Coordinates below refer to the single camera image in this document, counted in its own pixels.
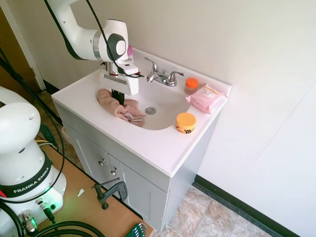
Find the wipes package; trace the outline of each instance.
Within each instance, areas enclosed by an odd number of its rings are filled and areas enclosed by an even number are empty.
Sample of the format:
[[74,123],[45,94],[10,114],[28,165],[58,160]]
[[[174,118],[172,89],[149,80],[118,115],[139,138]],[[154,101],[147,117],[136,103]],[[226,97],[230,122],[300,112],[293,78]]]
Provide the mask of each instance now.
[[221,103],[225,102],[227,97],[206,84],[186,99],[191,105],[202,112],[211,114],[211,111]]

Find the table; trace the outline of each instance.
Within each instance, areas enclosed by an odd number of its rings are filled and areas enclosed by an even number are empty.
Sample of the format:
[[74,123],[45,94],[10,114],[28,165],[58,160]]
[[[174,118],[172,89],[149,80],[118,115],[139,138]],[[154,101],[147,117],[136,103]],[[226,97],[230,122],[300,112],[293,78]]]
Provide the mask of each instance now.
[[[41,148],[52,160],[53,165],[60,169],[62,155],[49,145]],[[56,222],[82,221],[96,227],[106,237],[125,237],[135,224],[144,223],[148,227],[148,236],[152,234],[152,227],[114,197],[107,200],[109,208],[103,210],[97,200],[95,190],[91,189],[95,182],[67,159],[63,173],[66,176],[67,187],[64,193],[64,205],[54,214]],[[84,192],[78,197],[81,189]],[[49,225],[51,222],[46,219],[39,225],[39,229]]]

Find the towel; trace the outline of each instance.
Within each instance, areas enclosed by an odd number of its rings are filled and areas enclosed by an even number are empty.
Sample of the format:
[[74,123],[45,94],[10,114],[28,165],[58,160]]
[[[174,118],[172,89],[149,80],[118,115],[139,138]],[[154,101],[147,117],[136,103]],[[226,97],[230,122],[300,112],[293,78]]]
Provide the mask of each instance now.
[[138,101],[126,99],[124,100],[124,106],[120,105],[118,100],[114,99],[111,92],[107,89],[98,91],[97,100],[101,107],[110,114],[139,127],[144,124],[143,118],[146,115],[138,110]]

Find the floor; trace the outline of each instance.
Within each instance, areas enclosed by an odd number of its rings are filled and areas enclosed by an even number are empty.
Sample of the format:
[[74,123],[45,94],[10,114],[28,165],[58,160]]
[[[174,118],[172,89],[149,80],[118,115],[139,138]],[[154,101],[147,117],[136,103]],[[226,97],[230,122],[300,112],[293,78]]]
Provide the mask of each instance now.
[[[57,114],[50,95],[44,91],[39,96]],[[43,109],[38,103],[34,103],[34,106],[39,110],[41,122],[48,125],[54,136],[58,137]],[[67,140],[65,140],[65,154],[83,169],[73,146]],[[270,237],[270,235],[192,186],[169,225],[161,233],[155,231],[153,237]]]

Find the pink object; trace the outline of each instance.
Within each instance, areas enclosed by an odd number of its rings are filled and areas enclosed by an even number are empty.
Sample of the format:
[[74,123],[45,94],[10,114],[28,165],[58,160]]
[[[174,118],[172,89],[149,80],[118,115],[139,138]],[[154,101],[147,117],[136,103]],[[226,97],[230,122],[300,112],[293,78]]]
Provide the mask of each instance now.
[[130,122],[136,126],[144,124],[144,115],[138,110],[138,101],[126,99],[124,106],[120,105],[118,100],[112,97],[112,94],[107,89],[100,89],[97,93],[97,100],[101,107],[108,111],[110,114]]
[[211,111],[225,102],[227,97],[206,84],[186,99],[202,112],[211,114]]
[[131,45],[128,46],[127,55],[128,56],[132,56],[133,55],[133,47]]

